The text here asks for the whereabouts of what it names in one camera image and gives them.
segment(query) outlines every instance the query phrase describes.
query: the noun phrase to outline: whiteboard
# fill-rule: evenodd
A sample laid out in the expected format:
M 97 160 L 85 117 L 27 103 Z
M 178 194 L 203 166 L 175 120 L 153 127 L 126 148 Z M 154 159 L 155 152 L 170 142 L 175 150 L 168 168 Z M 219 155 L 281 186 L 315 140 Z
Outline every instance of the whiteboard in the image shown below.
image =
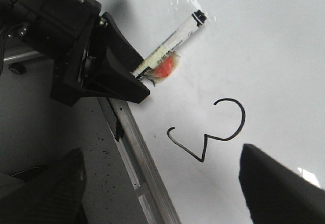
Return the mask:
M 238 181 L 244 143 L 325 186 L 325 0 L 98 0 L 147 57 L 193 11 L 204 27 L 177 50 L 180 64 L 129 106 L 183 223 L 251 223 Z M 166 131 L 204 163 L 177 147 Z

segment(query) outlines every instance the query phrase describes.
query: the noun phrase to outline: dry erase marker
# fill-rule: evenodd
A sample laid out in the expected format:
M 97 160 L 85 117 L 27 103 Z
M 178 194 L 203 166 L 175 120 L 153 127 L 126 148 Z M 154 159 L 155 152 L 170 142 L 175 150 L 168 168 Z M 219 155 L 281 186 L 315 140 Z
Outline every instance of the dry erase marker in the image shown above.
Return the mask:
M 133 75 L 138 79 L 146 77 L 146 74 L 157 68 L 178 46 L 191 37 L 204 24 L 206 19 L 206 16 L 200 10 L 194 12 L 134 70 Z

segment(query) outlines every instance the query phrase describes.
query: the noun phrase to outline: robotic arm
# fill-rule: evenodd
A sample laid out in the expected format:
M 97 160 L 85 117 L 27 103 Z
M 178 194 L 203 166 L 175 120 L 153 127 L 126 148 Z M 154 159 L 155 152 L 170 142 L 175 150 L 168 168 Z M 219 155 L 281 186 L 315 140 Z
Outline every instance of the robotic arm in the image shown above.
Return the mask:
M 1 56 L 17 38 L 54 60 L 51 98 L 74 105 L 82 97 L 140 103 L 150 91 L 130 72 L 143 58 L 96 0 L 0 0 Z

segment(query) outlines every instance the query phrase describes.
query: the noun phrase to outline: black cable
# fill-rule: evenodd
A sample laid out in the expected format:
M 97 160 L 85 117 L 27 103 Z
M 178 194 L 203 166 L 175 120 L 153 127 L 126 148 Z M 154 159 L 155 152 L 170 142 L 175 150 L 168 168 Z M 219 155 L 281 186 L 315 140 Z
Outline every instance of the black cable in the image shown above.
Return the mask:
M 185 146 L 183 146 L 182 144 L 178 143 L 170 134 L 170 132 L 172 130 L 174 130 L 175 128 L 174 127 L 171 127 L 170 129 L 167 130 L 167 135 L 168 137 L 170 138 L 170 140 L 172 140 L 177 146 L 179 146 L 180 148 L 182 148 L 183 150 L 185 150 L 187 153 L 189 153 L 190 155 L 192 155 L 195 159 L 197 159 L 198 161 L 200 162 L 204 162 L 204 159 L 205 159 L 205 154 L 206 154 L 206 151 L 207 151 L 207 146 L 208 146 L 208 139 L 215 139 L 215 140 L 220 140 L 220 141 L 229 141 L 231 139 L 233 139 L 235 136 L 237 136 L 240 131 L 243 129 L 243 126 L 244 126 L 244 123 L 245 123 L 245 119 L 246 119 L 246 113 L 245 113 L 245 109 L 244 107 L 242 106 L 242 104 L 240 102 L 238 102 L 237 100 L 235 99 L 230 99 L 230 98 L 225 98 L 225 99 L 220 99 L 220 100 L 217 100 L 214 105 L 218 104 L 219 102 L 221 101 L 231 101 L 231 102 L 234 102 L 236 103 L 241 112 L 242 112 L 242 119 L 241 119 L 241 122 L 240 122 L 240 125 L 239 127 L 237 128 L 237 130 L 228 138 L 219 138 L 219 137 L 215 137 L 215 136 L 212 136 L 212 135 L 208 135 L 208 134 L 204 134 L 204 142 L 203 142 L 203 152 L 202 152 L 202 157 L 198 157 L 196 154 L 194 154 L 192 151 L 190 151 L 189 149 L 187 149 Z
M 14 26 L 10 26 L 8 28 L 5 28 L 1 35 L 0 35 L 0 76 L 2 74 L 2 71 L 4 69 L 4 59 L 5 59 L 5 45 L 6 45 L 6 41 L 8 38 L 8 35 L 14 30 L 17 29 L 21 26 L 23 26 L 24 23 L 20 23 Z

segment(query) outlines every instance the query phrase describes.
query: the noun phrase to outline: floor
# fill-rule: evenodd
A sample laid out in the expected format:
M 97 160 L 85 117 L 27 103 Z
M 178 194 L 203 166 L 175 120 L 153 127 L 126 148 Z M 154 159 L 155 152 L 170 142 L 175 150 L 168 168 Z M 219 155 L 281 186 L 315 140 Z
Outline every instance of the floor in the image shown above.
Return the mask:
M 97 98 L 62 105 L 49 99 L 52 61 L 37 59 L 26 68 L 18 76 L 4 67 L 0 77 L 0 173 L 51 165 L 81 147 L 89 223 L 147 223 Z

